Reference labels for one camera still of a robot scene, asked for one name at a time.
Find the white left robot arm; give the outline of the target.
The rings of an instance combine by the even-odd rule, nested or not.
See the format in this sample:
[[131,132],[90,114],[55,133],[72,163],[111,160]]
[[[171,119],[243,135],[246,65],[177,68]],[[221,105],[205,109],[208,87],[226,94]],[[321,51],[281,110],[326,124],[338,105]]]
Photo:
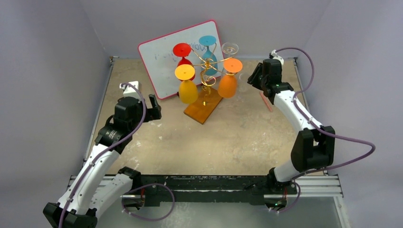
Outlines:
[[150,108],[142,98],[118,99],[114,114],[99,130],[76,179],[56,203],[49,202],[44,207],[43,214],[53,228],[94,228],[120,195],[137,194],[141,190],[140,172],[131,168],[123,168],[104,187],[99,184],[141,124],[161,119],[161,106],[155,95],[149,95],[149,99]]

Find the red plastic wine glass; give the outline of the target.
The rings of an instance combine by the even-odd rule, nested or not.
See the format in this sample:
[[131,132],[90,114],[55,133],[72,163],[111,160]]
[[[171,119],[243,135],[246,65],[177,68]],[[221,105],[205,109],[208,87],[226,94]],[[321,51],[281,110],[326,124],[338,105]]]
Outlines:
[[190,81],[193,83],[195,79],[195,69],[192,62],[188,59],[188,55],[192,48],[187,43],[178,43],[173,47],[173,53],[180,58],[174,74],[178,80]]

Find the pink pencil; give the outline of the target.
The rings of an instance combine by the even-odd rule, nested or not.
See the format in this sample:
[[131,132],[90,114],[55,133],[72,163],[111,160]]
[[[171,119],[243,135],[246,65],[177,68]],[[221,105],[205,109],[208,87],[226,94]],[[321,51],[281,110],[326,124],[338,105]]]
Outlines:
[[269,100],[264,96],[263,92],[260,92],[260,97],[262,98],[265,106],[268,108],[269,112],[273,112],[272,106],[269,103]]

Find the yellow plastic wine glass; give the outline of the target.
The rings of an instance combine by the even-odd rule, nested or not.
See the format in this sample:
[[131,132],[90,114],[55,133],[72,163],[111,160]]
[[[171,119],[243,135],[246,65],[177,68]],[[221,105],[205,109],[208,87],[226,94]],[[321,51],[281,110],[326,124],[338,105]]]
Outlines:
[[175,76],[181,81],[179,85],[179,98],[185,104],[192,104],[198,99],[198,89],[191,80],[195,75],[192,65],[182,64],[175,69]]

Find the clear wine glass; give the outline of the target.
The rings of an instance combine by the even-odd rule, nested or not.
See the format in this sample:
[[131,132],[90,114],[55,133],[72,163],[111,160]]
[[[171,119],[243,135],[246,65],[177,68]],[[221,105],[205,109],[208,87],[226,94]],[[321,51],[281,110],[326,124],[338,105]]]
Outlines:
[[223,58],[227,59],[236,56],[239,51],[239,46],[236,43],[226,42],[222,44],[221,50],[223,53]]

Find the orange plastic wine glass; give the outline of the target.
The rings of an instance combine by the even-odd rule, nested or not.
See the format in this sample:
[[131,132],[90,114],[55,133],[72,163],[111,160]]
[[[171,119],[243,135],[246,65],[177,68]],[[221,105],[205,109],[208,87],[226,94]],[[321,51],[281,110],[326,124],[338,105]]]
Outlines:
[[236,58],[229,58],[224,61],[223,67],[225,74],[220,80],[218,94],[223,98],[231,98],[235,96],[237,89],[237,79],[235,75],[242,70],[243,64]]

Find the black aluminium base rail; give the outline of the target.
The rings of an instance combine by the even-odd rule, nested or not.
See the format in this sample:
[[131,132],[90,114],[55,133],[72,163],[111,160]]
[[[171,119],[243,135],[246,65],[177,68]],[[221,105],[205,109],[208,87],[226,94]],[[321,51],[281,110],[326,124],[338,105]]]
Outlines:
[[[112,182],[116,175],[106,175],[99,187]],[[304,176],[275,184],[265,175],[151,175],[140,173],[140,185],[120,195],[140,200],[147,207],[162,202],[248,203],[282,209],[296,197],[341,197],[336,176]]]

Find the blue plastic wine glass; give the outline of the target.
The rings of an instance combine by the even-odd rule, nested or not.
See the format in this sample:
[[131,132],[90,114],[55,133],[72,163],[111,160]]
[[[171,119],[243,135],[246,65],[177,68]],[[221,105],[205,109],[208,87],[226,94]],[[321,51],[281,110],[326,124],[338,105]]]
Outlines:
[[217,39],[214,36],[211,35],[206,35],[206,36],[202,36],[199,39],[199,43],[206,47],[206,51],[205,53],[202,55],[202,58],[205,61],[208,61],[210,63],[210,65],[212,66],[212,68],[209,68],[205,71],[205,75],[207,76],[213,76],[217,73],[217,58],[214,54],[214,51],[217,47],[216,44]]

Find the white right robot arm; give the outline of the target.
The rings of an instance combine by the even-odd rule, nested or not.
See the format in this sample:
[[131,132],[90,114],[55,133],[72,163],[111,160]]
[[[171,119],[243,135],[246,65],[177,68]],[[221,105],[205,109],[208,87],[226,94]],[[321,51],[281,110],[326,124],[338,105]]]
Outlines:
[[261,90],[272,105],[277,107],[297,133],[290,159],[269,171],[267,188],[279,193],[286,182],[309,170],[330,166],[334,161],[335,131],[323,126],[297,98],[290,83],[282,81],[282,63],[277,59],[265,59],[258,63],[248,84]]

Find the pink framed whiteboard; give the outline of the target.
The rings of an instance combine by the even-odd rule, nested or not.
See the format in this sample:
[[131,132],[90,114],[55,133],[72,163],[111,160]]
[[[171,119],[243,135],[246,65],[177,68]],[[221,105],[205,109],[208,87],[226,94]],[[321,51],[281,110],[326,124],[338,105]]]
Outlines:
[[181,82],[176,78],[174,71],[182,58],[173,52],[174,46],[178,43],[187,43],[192,50],[196,51],[191,52],[186,58],[197,66],[195,68],[196,78],[193,82],[196,85],[201,84],[199,76],[202,70],[201,57],[207,50],[206,46],[199,43],[199,39],[203,36],[216,38],[217,46],[211,45],[209,50],[214,53],[218,61],[223,60],[220,36],[214,20],[183,28],[138,45],[140,57],[159,99],[166,99],[178,92]]

